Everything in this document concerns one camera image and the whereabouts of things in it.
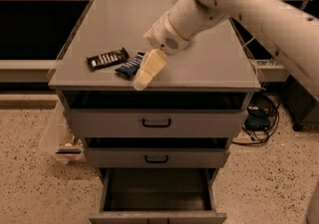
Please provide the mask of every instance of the floor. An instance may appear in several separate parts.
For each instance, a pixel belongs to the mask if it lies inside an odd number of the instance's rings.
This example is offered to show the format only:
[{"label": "floor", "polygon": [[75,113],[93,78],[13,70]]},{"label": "floor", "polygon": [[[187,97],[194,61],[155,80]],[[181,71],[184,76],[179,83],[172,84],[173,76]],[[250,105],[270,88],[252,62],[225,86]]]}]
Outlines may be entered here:
[{"label": "floor", "polygon": [[[0,95],[0,223],[89,223],[99,212],[102,183],[85,162],[62,163],[40,149],[54,94]],[[280,124],[260,147],[232,145],[213,184],[225,224],[302,223],[319,180],[319,128]],[[241,133],[237,140],[249,140]]]}]

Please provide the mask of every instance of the workbench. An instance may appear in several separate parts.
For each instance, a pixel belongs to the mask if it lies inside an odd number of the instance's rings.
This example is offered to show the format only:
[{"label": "workbench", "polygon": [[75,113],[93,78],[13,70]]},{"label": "workbench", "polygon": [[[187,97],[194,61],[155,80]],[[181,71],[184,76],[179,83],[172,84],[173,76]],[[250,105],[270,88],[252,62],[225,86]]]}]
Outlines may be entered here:
[{"label": "workbench", "polygon": [[177,0],[95,0],[49,86],[104,183],[92,223],[222,223],[211,184],[260,89],[229,21],[168,57],[148,88],[87,58],[151,48],[143,34]]}]

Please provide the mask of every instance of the gray tabletop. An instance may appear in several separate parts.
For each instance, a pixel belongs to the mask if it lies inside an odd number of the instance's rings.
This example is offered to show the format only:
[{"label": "gray tabletop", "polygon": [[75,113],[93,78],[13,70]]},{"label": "gray tabletop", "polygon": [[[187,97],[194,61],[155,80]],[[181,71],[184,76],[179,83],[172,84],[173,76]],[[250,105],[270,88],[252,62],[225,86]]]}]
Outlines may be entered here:
[{"label": "gray tabletop", "polygon": [[[144,33],[176,0],[95,0],[49,86],[53,89],[132,89],[115,68],[92,72],[87,57],[126,48],[130,57],[152,47]],[[258,89],[259,83],[229,21],[197,35],[168,57],[148,89]]]}]

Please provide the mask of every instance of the drawer handle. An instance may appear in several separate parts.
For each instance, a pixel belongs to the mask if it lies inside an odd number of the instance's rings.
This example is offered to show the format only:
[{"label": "drawer handle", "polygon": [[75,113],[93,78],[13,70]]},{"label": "drawer handle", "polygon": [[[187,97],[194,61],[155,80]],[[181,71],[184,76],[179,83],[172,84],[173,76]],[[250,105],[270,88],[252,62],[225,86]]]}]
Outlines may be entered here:
[{"label": "drawer handle", "polygon": [[144,127],[169,127],[171,125],[171,119],[169,118],[166,124],[147,124],[147,121],[143,118],[142,124]]},{"label": "drawer handle", "polygon": [[164,160],[149,160],[149,157],[146,155],[146,163],[149,163],[149,164],[165,164],[165,163],[168,163],[168,155],[165,156]]}]

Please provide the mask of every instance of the black cable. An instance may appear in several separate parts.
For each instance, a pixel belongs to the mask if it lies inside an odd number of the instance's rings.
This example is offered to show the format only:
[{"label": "black cable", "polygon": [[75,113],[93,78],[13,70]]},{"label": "black cable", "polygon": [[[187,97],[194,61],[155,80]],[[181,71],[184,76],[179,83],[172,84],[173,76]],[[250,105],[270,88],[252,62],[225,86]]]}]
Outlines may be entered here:
[{"label": "black cable", "polygon": [[274,134],[279,124],[278,109],[281,105],[280,98],[274,93],[256,93],[247,108],[248,113],[255,118],[269,118],[270,126],[264,129],[248,129],[245,125],[242,130],[247,133],[252,142],[240,142],[233,140],[232,143],[241,146],[258,146],[264,145]]}]

